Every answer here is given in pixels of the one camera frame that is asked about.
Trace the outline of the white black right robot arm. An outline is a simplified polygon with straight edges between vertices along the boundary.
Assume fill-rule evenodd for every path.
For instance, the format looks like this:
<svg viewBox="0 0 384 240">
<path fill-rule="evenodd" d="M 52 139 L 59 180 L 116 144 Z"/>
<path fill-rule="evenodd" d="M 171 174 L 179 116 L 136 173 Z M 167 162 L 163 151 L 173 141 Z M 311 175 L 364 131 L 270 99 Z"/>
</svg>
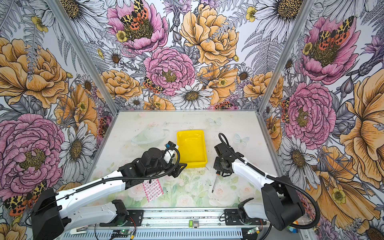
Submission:
<svg viewBox="0 0 384 240">
<path fill-rule="evenodd" d="M 263 172 L 250 163 L 244 155 L 235 153 L 225 143 L 215 146 L 217 157 L 214 169 L 222 177 L 236 174 L 246 179 L 262 194 L 262 200 L 248 198 L 238 205 L 238 218 L 243 224 L 266 220 L 281 231 L 286 227 L 296 229 L 311 228 L 311 225 L 299 225 L 296 220 L 305 214 L 303 204 L 297 194 L 297 188 L 288 178 L 275 177 Z"/>
</svg>

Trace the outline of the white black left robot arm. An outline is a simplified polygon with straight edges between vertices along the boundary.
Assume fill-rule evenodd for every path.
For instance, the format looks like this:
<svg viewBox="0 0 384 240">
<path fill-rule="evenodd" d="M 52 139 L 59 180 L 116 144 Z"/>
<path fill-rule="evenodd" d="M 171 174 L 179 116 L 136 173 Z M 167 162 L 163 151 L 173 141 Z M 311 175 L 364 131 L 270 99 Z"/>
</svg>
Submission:
<svg viewBox="0 0 384 240">
<path fill-rule="evenodd" d="M 53 240 L 65 231 L 92 224 L 106 227 L 126 224 L 131 216 L 121 200 L 104 206 L 89 208 L 87 205 L 145 181 L 164 176 L 177 178 L 187 164 L 181 163 L 175 143 L 168 142 L 165 147 L 165 150 L 150 148 L 140 158 L 80 187 L 60 192 L 52 188 L 43 191 L 31 213 L 33 238 Z"/>
</svg>

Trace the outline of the black orange screwdriver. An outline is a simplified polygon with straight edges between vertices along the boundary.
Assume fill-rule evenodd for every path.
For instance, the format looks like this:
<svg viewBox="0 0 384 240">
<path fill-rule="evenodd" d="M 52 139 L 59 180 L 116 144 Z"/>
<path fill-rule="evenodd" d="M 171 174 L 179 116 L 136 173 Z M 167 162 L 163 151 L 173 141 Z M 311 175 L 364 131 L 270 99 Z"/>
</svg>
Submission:
<svg viewBox="0 0 384 240">
<path fill-rule="evenodd" d="M 220 176 L 220 174 L 221 174 L 221 172 L 220 172 L 220 171 L 216 171 L 216 178 L 215 178 L 215 181 L 214 181 L 214 183 L 213 183 L 213 186 L 212 186 L 212 191 L 211 191 L 211 193 L 213 193 L 213 192 L 214 192 L 214 190 L 215 190 L 215 186 L 216 186 L 216 184 L 217 184 L 217 181 L 218 181 L 218 179 L 219 179 L 219 176 Z"/>
</svg>

